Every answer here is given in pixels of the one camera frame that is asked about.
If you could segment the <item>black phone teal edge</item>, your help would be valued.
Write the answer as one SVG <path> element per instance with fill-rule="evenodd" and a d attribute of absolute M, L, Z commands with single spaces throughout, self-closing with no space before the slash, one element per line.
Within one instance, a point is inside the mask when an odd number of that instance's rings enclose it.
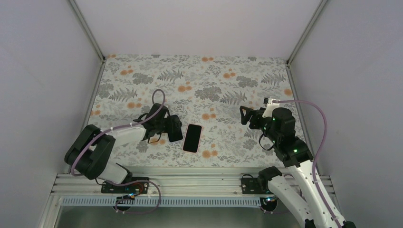
<path fill-rule="evenodd" d="M 166 126 L 169 142 L 174 143 L 183 139 L 182 122 L 178 115 L 168 116 Z"/>

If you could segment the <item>black phone pink edge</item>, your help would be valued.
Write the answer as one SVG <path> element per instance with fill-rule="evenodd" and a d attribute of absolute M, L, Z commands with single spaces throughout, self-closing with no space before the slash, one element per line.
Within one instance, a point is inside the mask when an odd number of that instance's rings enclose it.
<path fill-rule="evenodd" d="M 189 124 L 186 130 L 182 149 L 185 152 L 196 153 L 199 148 L 201 133 L 202 133 L 202 126 Z"/>

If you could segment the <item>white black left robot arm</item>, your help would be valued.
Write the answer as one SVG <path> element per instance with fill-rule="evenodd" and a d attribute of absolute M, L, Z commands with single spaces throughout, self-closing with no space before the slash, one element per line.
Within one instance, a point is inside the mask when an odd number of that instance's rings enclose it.
<path fill-rule="evenodd" d="M 132 173 L 110 161 L 113 149 L 128 143 L 149 143 L 156 134 L 173 136 L 181 133 L 181 126 L 177 115 L 171 115 L 166 106 L 155 103 L 148 113 L 127 125 L 104 130 L 87 125 L 67 151 L 64 161 L 71 166 L 74 175 L 83 175 L 89 180 L 103 179 L 113 183 L 118 191 L 127 192 L 132 187 Z"/>

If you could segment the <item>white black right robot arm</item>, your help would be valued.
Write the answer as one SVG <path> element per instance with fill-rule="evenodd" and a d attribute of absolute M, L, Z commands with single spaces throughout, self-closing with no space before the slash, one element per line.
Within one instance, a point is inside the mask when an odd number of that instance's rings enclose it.
<path fill-rule="evenodd" d="M 259 129 L 269 138 L 275 155 L 297 182 L 302 195 L 297 194 L 276 167 L 261 170 L 257 186 L 262 193 L 272 192 L 291 212 L 302 228 L 354 228 L 332 202 L 316 167 L 307 144 L 296 136 L 296 120 L 284 107 L 253 110 L 241 106 L 241 124 Z"/>

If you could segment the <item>floral patterned table mat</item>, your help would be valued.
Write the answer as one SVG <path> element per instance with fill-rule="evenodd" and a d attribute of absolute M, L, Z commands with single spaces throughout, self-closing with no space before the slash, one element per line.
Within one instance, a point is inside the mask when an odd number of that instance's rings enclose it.
<path fill-rule="evenodd" d="M 189 124 L 202 126 L 196 153 L 182 142 L 154 136 L 115 148 L 111 160 L 123 166 L 282 167 L 268 138 L 240 122 L 240 106 L 263 107 L 266 97 L 291 102 L 285 61 L 273 57 L 110 55 L 106 60 L 89 123 L 100 128 L 130 123 L 161 102 Z"/>

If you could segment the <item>right aluminium corner post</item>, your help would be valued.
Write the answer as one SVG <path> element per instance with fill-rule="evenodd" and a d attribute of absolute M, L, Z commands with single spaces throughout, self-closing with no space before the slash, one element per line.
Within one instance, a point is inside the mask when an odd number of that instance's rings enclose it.
<path fill-rule="evenodd" d="M 316 22 L 318 21 L 319 17 L 321 16 L 323 10 L 325 9 L 325 7 L 327 6 L 328 3 L 329 3 L 329 0 L 321 0 L 319 2 L 312 17 L 310 18 L 308 24 L 304 28 L 303 33 L 301 34 L 300 38 L 298 39 L 295 47 L 293 48 L 293 50 L 291 52 L 289 58 L 286 61 L 288 67 L 290 67 L 291 64 L 293 63 L 293 61 L 295 60 L 296 56 L 298 55 L 298 52 L 304 45 L 306 39 L 308 38 L 308 36 L 309 36 L 310 32 L 312 31 L 312 29 L 314 28 L 314 26 L 316 25 Z"/>

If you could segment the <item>aluminium corner post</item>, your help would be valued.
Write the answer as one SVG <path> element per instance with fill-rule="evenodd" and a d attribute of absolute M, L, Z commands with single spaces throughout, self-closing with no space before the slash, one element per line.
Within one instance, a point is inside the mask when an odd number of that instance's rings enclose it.
<path fill-rule="evenodd" d="M 293 48 L 293 50 L 291 52 L 289 58 L 286 61 L 288 67 L 290 67 L 291 64 L 293 63 L 293 61 L 295 60 L 296 56 L 298 55 L 298 52 L 304 45 L 306 39 L 308 38 L 308 36 L 309 36 L 310 32 L 312 31 L 312 29 L 314 28 L 314 26 L 316 25 L 316 22 L 318 21 L 319 17 L 321 16 L 323 10 L 325 9 L 325 7 L 327 6 L 328 3 L 329 3 L 329 0 L 321 0 L 319 2 L 312 17 L 310 18 L 308 24 L 304 28 L 303 33 L 301 34 L 300 38 L 298 39 L 295 47 Z"/>
<path fill-rule="evenodd" d="M 77 17 L 78 22 L 80 24 L 80 26 L 82 27 L 82 29 L 84 30 L 85 35 L 87 36 L 92 48 L 94 49 L 94 51 L 96 52 L 98 58 L 100 59 L 100 61 L 102 63 L 105 62 L 105 55 L 103 54 L 98 42 L 96 41 L 95 36 L 93 35 L 88 23 L 86 22 L 86 19 L 84 17 L 84 14 L 82 13 L 82 11 L 80 10 L 79 5 L 77 4 L 76 0 L 67 0 L 67 2 L 70 4 L 72 11 L 74 13 L 74 15 Z"/>

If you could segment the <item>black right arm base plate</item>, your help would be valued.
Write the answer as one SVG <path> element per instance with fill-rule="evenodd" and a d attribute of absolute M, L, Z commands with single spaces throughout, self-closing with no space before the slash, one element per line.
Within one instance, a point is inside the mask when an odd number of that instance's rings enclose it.
<path fill-rule="evenodd" d="M 258 183 L 257 178 L 253 177 L 250 174 L 242 175 L 240 181 L 243 195 L 270 194 L 270 191 L 262 189 Z"/>

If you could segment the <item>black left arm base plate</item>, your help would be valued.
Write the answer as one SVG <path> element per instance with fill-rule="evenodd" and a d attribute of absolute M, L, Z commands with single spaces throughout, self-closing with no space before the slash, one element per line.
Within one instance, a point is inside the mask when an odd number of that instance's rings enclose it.
<path fill-rule="evenodd" d="M 104 181 L 101 187 L 101 193 L 103 194 L 146 194 L 148 192 L 149 178 L 148 177 L 132 177 L 131 181 L 137 181 L 131 185 L 116 186 Z"/>

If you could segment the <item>aluminium front rail frame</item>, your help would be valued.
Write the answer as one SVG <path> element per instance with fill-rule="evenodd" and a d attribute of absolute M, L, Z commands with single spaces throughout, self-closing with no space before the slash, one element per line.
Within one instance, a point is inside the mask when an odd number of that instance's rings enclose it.
<path fill-rule="evenodd" d="M 241 177 L 250 174 L 257 177 L 259 168 L 184 168 L 184 167 L 133 167 L 135 177 L 148 177 L 149 186 L 146 194 L 137 197 L 259 197 L 260 203 L 273 199 L 273 193 L 243 195 Z M 101 193 L 102 181 L 88 180 L 86 177 L 73 177 L 70 174 L 58 174 L 48 198 L 45 211 L 40 220 L 41 228 L 54 228 L 66 196 L 113 196 L 123 198 L 123 194 Z"/>

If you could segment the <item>left aluminium corner post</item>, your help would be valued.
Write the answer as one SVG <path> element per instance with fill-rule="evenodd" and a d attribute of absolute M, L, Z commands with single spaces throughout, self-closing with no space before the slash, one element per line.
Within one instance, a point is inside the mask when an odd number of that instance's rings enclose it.
<path fill-rule="evenodd" d="M 82 27 L 82 29 L 84 30 L 85 35 L 87 36 L 92 48 L 94 49 L 94 51 L 96 52 L 98 58 L 100 59 L 100 61 L 102 63 L 105 62 L 105 55 L 103 54 L 98 42 L 96 41 L 95 36 L 93 35 L 88 23 L 86 22 L 86 19 L 84 17 L 84 14 L 82 13 L 82 11 L 80 10 L 79 5 L 77 4 L 76 0 L 67 0 L 67 2 L 70 4 L 72 11 L 74 13 L 74 15 L 77 17 L 78 22 L 80 24 L 80 26 Z"/>

